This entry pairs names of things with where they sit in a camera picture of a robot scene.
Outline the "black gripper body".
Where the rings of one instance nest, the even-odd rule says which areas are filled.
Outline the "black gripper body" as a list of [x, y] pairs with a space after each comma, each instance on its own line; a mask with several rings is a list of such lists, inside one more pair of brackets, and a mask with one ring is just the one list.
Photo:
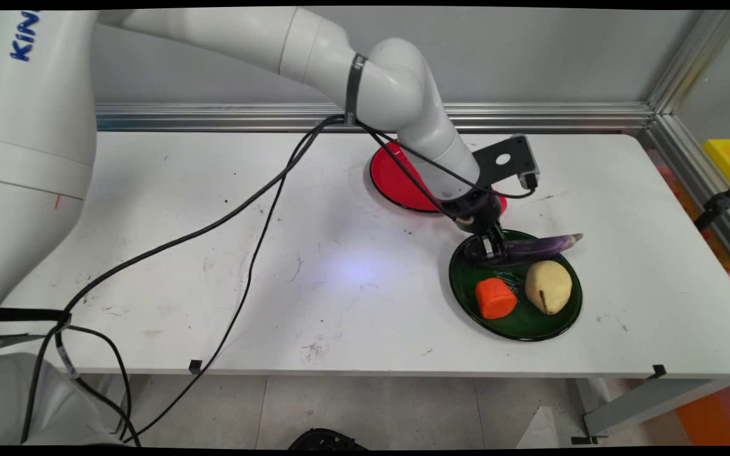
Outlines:
[[501, 236], [503, 203], [489, 187], [471, 189], [457, 199], [443, 200], [443, 208], [461, 231], [475, 236]]

